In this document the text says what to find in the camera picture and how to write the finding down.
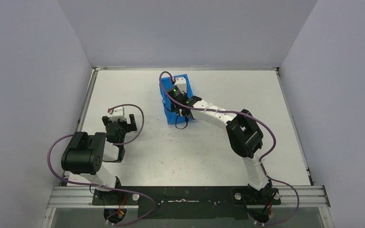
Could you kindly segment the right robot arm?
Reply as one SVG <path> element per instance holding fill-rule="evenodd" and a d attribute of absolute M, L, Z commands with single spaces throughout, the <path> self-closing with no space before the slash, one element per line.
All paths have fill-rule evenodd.
<path fill-rule="evenodd" d="M 251 113 L 246 109 L 240 114 L 229 113 L 200 97 L 188 97 L 175 85 L 167 90 L 167 97 L 170 98 L 172 112 L 184 118 L 205 121 L 227 132 L 232 150 L 243 158 L 249 179 L 249 202 L 269 205 L 274 197 L 271 181 L 256 154 L 263 146 L 263 133 L 251 119 Z"/>

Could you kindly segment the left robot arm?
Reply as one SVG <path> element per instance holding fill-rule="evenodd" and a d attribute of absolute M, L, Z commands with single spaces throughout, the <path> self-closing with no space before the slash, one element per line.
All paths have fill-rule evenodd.
<path fill-rule="evenodd" d="M 93 205 L 120 205 L 127 201 L 127 194 L 122 192 L 120 179 L 111 174 L 104 162 L 121 163 L 125 155 L 125 136 L 137 131 L 133 114 L 129 121 L 124 116 L 103 116 L 106 131 L 89 135 L 75 132 L 63 152 L 61 167 L 72 174 L 80 175 L 93 187 Z"/>

